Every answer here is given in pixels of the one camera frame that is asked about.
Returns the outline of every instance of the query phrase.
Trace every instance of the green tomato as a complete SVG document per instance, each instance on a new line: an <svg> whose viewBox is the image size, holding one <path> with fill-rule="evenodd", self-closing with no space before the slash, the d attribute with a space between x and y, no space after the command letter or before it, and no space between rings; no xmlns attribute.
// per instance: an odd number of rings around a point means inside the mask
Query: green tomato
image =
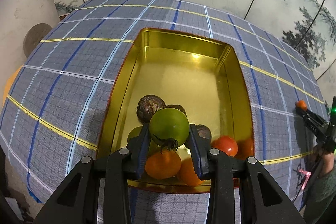
<svg viewBox="0 0 336 224"><path fill-rule="evenodd" d="M149 122L149 132L161 149L177 149L189 136L189 121L183 112L175 108L164 108L153 115Z"/></svg>
<svg viewBox="0 0 336 224"><path fill-rule="evenodd" d="M141 132L141 128L142 127L136 127L131 130L131 132L127 136L127 143L129 142L130 139L139 136ZM154 154L157 150L158 150L157 144L153 140L151 140L151 143L148 149L148 156Z"/></svg>

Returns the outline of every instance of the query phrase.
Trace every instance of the metal tray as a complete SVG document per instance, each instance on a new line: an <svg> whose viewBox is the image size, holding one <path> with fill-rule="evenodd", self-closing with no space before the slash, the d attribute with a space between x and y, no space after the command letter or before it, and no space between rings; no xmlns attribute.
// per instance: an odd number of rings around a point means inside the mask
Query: metal tray
<svg viewBox="0 0 336 224"><path fill-rule="evenodd" d="M129 132L141 123L136 108L141 97L160 96L184 107L189 123L210 128L212 139L229 135L236 141L253 136L247 89L234 49L223 42L165 29L142 29L112 89L97 157L127 145ZM190 157L182 145L181 159ZM206 193L210 181L197 187L177 178L155 180L146 173L130 186L163 193Z"/></svg>

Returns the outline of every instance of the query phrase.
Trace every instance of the small orange ball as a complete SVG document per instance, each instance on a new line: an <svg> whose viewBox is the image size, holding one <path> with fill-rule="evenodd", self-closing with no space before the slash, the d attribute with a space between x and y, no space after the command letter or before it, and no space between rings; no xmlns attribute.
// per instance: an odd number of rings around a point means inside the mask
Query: small orange ball
<svg viewBox="0 0 336 224"><path fill-rule="evenodd" d="M295 106L301 108L304 111L307 111L307 105L304 100L299 100L295 102Z"/></svg>
<svg viewBox="0 0 336 224"><path fill-rule="evenodd" d="M193 160L191 158L182 161L180 171L177 174L177 178L186 185L198 186L203 181L200 180L194 170Z"/></svg>
<svg viewBox="0 0 336 224"><path fill-rule="evenodd" d="M150 156L145 165L145 170L154 179L167 179L177 174L181 168L180 156L172 150L164 149L162 154L156 152Z"/></svg>

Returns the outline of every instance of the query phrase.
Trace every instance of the table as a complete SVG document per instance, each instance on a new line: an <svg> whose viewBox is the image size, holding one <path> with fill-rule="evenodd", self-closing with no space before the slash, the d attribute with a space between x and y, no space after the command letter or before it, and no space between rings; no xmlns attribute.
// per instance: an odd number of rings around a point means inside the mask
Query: table
<svg viewBox="0 0 336 224"><path fill-rule="evenodd" d="M182 0L88 0L33 51L0 116L0 145L31 194L45 202L81 157L95 157L114 81L144 27L190 32L235 49L251 103L255 156L293 199L297 170L305 168L314 145L295 113L295 101L305 100L310 110L327 119L306 61L245 20ZM204 223L208 194L129 191L135 223Z"/></svg>

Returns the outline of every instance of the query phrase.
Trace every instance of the pink string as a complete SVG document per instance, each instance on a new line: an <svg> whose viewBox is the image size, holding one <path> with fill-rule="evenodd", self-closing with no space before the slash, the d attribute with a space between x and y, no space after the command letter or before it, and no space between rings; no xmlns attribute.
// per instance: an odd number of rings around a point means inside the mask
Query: pink string
<svg viewBox="0 0 336 224"><path fill-rule="evenodd" d="M302 184L302 186L301 186L301 190L304 190L304 188L306 187L307 182L308 182L308 180L309 180L309 177L310 177L310 175L311 175L311 172L309 172L309 171L305 171L305 170L303 170L303 169L300 169L299 172L304 174L304 178L303 178L304 182L303 182L303 184Z"/></svg>

